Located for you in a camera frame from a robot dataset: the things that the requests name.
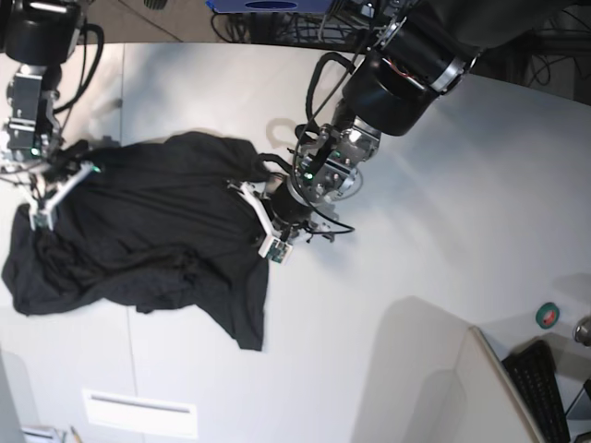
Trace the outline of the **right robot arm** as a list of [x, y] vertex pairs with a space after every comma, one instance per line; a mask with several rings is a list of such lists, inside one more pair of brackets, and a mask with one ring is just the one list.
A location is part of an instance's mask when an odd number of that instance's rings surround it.
[[[104, 48], [104, 31], [88, 21], [91, 1], [3, 1], [1, 54], [18, 64], [6, 85], [8, 114], [1, 120], [1, 181], [34, 187], [36, 176], [55, 162], [64, 146], [70, 113], [85, 94]], [[72, 98], [58, 105], [62, 65], [77, 45], [96, 36], [97, 50], [90, 66], [81, 69]]]

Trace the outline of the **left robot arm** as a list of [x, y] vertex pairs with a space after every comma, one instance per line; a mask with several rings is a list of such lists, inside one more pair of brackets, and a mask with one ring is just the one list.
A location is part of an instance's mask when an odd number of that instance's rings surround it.
[[588, 32], [546, 30], [567, 1], [404, 1], [380, 15], [364, 56], [324, 54], [308, 85], [313, 97], [330, 61], [345, 70], [332, 120], [305, 105], [287, 176], [268, 197], [272, 229], [284, 241], [306, 233], [333, 238], [352, 227], [323, 212], [345, 192], [382, 136], [405, 135], [449, 94], [482, 56], [576, 57], [590, 52]]

